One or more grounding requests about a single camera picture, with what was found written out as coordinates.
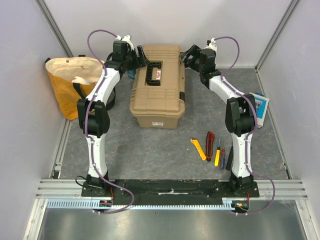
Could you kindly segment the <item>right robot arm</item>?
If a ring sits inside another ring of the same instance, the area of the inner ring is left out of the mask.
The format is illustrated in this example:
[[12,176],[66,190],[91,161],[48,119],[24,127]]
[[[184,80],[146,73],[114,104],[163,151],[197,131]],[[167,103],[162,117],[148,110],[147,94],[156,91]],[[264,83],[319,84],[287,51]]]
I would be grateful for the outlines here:
[[233,143],[233,164],[228,185],[230,193],[240,197],[254,187],[251,139],[257,126],[255,97],[237,90],[216,69],[215,47],[201,49],[194,44],[187,51],[181,52],[179,58],[186,68],[198,72],[201,83],[226,104],[225,126]]

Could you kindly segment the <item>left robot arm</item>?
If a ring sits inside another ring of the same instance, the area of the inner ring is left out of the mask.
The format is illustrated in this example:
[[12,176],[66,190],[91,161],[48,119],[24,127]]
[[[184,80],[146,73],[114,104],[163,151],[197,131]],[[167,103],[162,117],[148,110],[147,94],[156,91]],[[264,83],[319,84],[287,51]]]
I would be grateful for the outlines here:
[[105,139],[110,127],[107,102],[126,71],[145,67],[148,62],[142,47],[135,47],[129,35],[115,40],[111,58],[102,64],[95,87],[86,98],[77,102],[78,122],[85,134],[89,154],[89,171],[81,192],[83,197],[104,197],[111,191],[105,160]]

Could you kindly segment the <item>tan plastic toolbox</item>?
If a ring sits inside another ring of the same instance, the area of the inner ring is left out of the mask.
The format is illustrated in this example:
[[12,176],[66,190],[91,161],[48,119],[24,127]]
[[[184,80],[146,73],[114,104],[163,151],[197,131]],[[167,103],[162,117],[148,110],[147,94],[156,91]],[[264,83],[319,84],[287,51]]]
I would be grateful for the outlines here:
[[176,129],[185,113],[185,65],[177,44],[146,44],[149,64],[139,68],[130,96],[130,112],[142,128]]

